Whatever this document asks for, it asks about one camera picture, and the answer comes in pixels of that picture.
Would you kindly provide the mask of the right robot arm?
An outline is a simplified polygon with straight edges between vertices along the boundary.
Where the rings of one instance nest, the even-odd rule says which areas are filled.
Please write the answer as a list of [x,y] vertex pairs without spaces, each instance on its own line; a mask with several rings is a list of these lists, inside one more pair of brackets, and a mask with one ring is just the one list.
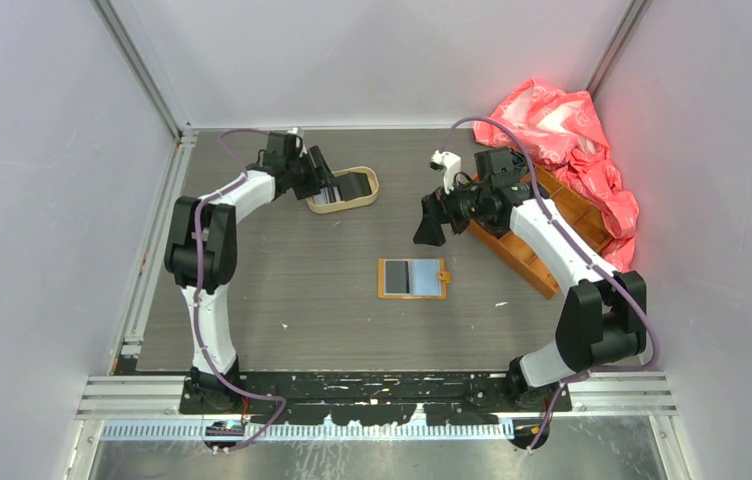
[[618,271],[579,237],[522,154],[503,147],[479,152],[474,161],[477,175],[470,177],[458,155],[432,155],[429,166],[442,184],[422,198],[413,241],[441,246],[445,226],[460,234],[477,223],[522,239],[552,274],[564,295],[554,337],[513,359],[506,373],[508,400],[529,411],[553,384],[645,351],[646,283],[636,272]]

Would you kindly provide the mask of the pink plastic bag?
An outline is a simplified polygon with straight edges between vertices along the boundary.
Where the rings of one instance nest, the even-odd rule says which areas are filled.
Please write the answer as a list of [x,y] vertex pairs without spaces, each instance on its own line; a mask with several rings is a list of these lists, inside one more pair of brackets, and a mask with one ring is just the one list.
[[599,255],[616,270],[629,271],[635,256],[639,205],[612,161],[610,142],[591,95],[529,79],[488,117],[521,141],[538,171],[549,172],[592,205],[608,237],[597,250]]

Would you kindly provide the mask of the stack of striped cards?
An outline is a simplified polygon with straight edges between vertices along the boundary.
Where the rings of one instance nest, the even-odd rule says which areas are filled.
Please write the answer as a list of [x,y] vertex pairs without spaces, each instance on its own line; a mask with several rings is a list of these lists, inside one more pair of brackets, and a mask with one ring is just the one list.
[[340,192],[336,187],[323,188],[313,197],[313,201],[316,205],[329,205],[338,203],[341,200]]

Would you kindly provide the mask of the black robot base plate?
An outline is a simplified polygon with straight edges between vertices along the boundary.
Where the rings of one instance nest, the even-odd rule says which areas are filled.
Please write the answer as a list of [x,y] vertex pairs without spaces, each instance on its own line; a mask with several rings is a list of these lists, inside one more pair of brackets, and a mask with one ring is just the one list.
[[261,423],[317,425],[327,419],[346,426],[402,425],[422,410],[429,426],[483,425],[499,414],[538,414],[546,408],[568,411],[568,391],[554,385],[525,391],[510,373],[490,371],[307,372],[251,371],[238,386],[250,397],[209,395],[191,399],[185,381],[182,414],[245,414]]

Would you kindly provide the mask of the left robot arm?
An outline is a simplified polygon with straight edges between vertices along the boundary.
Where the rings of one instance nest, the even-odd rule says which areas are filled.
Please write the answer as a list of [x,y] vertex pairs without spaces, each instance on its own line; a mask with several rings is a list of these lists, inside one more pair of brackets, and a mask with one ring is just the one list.
[[228,289],[238,262],[237,228],[257,209],[288,191],[303,199],[328,186],[330,173],[300,129],[267,131],[254,163],[221,187],[173,206],[165,269],[180,288],[193,335],[192,367],[185,381],[191,399],[204,396],[221,413],[244,397],[228,311]]

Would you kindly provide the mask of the beige oval tray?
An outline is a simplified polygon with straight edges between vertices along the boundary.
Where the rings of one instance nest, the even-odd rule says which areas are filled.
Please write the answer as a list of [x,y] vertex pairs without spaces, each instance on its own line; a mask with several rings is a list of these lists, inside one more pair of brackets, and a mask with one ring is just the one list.
[[331,172],[330,185],[317,195],[306,198],[308,208],[325,215],[365,207],[374,203],[379,194],[379,181],[373,169],[357,166]]

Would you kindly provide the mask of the orange card holder wallet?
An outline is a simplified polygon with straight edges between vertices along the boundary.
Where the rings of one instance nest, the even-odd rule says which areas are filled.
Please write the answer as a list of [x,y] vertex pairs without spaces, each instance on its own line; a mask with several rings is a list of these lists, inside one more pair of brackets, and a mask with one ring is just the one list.
[[[410,293],[408,295],[385,295],[383,291],[383,267],[386,260],[406,260],[409,263]],[[377,296],[380,299],[396,300],[444,300],[452,280],[443,258],[380,258],[377,263]]]

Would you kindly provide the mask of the aluminium front rail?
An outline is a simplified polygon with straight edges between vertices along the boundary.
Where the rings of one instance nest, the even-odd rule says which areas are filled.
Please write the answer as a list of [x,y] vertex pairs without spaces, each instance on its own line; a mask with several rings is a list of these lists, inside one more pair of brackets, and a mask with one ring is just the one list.
[[87,381],[76,417],[106,441],[197,442],[227,451],[259,442],[506,440],[540,446],[556,420],[677,413],[659,372],[597,373],[525,403],[495,372],[249,372],[245,402],[204,401],[176,375]]

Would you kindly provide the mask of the orange compartment organizer box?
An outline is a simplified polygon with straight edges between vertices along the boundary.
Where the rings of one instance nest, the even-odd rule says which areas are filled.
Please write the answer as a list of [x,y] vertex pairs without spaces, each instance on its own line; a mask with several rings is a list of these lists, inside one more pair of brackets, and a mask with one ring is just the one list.
[[[539,186],[550,194],[551,200],[562,218],[597,255],[611,245],[612,235],[606,230],[601,211],[581,197],[574,190],[558,180],[552,173],[536,166]],[[545,298],[553,298],[560,290],[559,276],[551,271],[545,261],[551,253],[537,253],[538,239],[527,242],[523,237],[508,231],[496,236],[483,229],[477,222],[468,226],[468,231],[476,236],[508,266],[518,272],[531,286]]]

